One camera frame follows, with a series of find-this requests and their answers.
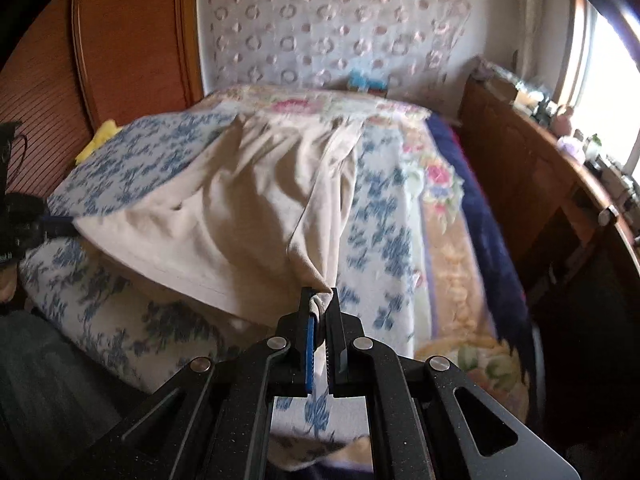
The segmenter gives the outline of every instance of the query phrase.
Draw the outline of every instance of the floral bedspread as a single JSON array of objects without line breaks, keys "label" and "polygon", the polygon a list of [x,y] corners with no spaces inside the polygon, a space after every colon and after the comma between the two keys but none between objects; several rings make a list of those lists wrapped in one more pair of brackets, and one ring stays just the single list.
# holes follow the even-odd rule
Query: floral bedspread
[{"label": "floral bedspread", "polygon": [[[238,112],[267,107],[366,118],[340,242],[342,309],[398,354],[447,355],[524,419],[527,376],[517,352],[495,339],[460,209],[462,180],[436,149],[424,108],[362,94],[232,87],[187,112],[127,125],[55,190],[52,213],[107,214],[135,202],[185,168]],[[263,327],[187,304],[171,291],[151,294],[135,286],[102,266],[79,239],[53,240],[32,251],[20,272],[50,322],[94,360],[148,392],[196,356],[223,360],[266,336]],[[333,399],[326,377],[316,377],[307,399],[276,400],[270,458],[295,468],[368,431],[364,400]]]}]

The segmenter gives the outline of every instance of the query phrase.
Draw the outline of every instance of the blue floral quilt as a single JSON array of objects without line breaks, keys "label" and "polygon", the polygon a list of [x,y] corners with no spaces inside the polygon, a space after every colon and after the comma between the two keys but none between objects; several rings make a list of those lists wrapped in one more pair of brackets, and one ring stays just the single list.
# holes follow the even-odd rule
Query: blue floral quilt
[{"label": "blue floral quilt", "polygon": [[[340,304],[361,319],[367,335],[398,354],[414,356],[420,345],[415,339],[429,340],[437,325],[429,304],[434,293],[425,279],[431,270],[420,270],[424,245],[430,242],[420,235],[422,220],[414,202],[429,182],[446,181],[447,187],[438,188],[443,198],[429,198],[430,207],[445,219],[455,216],[462,197],[448,191],[461,189],[461,181],[446,164],[434,165],[430,156],[429,171],[416,166],[407,130],[398,126],[399,116],[424,124],[430,113],[357,94],[284,92],[231,88],[188,112],[135,120],[72,171],[49,198],[50,209],[61,215],[102,215],[135,202],[185,168],[241,111],[271,106],[365,114],[372,120],[357,145],[355,196],[340,242]],[[433,181],[425,183],[432,174]],[[428,202],[422,195],[420,200]],[[434,223],[436,231],[441,225],[446,229],[445,224]],[[88,256],[78,238],[52,240],[32,251],[20,274],[29,297],[50,322],[113,374],[148,392],[196,356],[224,360],[266,336],[263,328],[211,307],[186,304],[171,291],[150,297]],[[482,291],[479,301],[484,301]],[[491,322],[485,324],[490,332]],[[364,399],[334,399],[326,377],[316,377],[307,399],[276,400],[270,458],[299,467],[368,433]]]}]

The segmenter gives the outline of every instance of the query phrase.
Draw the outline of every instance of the metal screw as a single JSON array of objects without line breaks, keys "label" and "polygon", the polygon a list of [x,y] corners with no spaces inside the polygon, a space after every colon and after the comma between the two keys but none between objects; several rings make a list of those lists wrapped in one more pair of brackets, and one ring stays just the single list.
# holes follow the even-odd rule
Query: metal screw
[{"label": "metal screw", "polygon": [[287,340],[279,335],[270,337],[267,341],[267,346],[272,350],[282,350],[287,345]]},{"label": "metal screw", "polygon": [[432,357],[431,359],[429,359],[429,366],[434,370],[444,372],[445,370],[449,370],[451,364],[446,357],[436,355],[436,357]]},{"label": "metal screw", "polygon": [[598,225],[600,227],[606,227],[612,220],[615,220],[620,216],[620,213],[615,206],[610,205],[606,209],[603,209],[598,213]]},{"label": "metal screw", "polygon": [[197,374],[202,374],[211,368],[211,361],[208,357],[196,357],[191,361],[190,367]]},{"label": "metal screw", "polygon": [[368,337],[357,337],[353,340],[353,345],[358,350],[371,350],[373,348],[373,341]]}]

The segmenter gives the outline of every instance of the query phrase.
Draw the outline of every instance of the wooden headboard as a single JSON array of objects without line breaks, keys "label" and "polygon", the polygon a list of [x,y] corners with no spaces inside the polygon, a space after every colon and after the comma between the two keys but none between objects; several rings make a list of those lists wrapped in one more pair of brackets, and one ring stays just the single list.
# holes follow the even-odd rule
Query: wooden headboard
[{"label": "wooden headboard", "polygon": [[[52,0],[0,72],[0,122],[23,122],[29,148],[9,190],[47,196],[65,177],[92,131],[76,77],[71,0]],[[9,176],[22,157],[14,144]]]},{"label": "wooden headboard", "polygon": [[[0,72],[0,121],[21,120],[8,190],[48,196],[107,119],[202,98],[195,0],[52,0]],[[14,144],[10,176],[22,156]]]}]

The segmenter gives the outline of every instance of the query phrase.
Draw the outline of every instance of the pink flower pattern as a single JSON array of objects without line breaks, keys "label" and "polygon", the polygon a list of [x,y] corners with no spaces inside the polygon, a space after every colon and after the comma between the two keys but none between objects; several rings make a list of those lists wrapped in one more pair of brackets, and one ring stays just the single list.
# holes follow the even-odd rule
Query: pink flower pattern
[{"label": "pink flower pattern", "polygon": [[424,144],[404,144],[402,151],[405,153],[419,153],[424,149]]},{"label": "pink flower pattern", "polygon": [[287,114],[317,114],[322,111],[322,103],[307,99],[288,99],[274,103],[271,110]]},{"label": "pink flower pattern", "polygon": [[447,171],[446,168],[443,168],[440,165],[434,164],[432,166],[428,166],[426,174],[428,179],[430,179],[434,184],[448,186],[451,183],[451,172]]}]

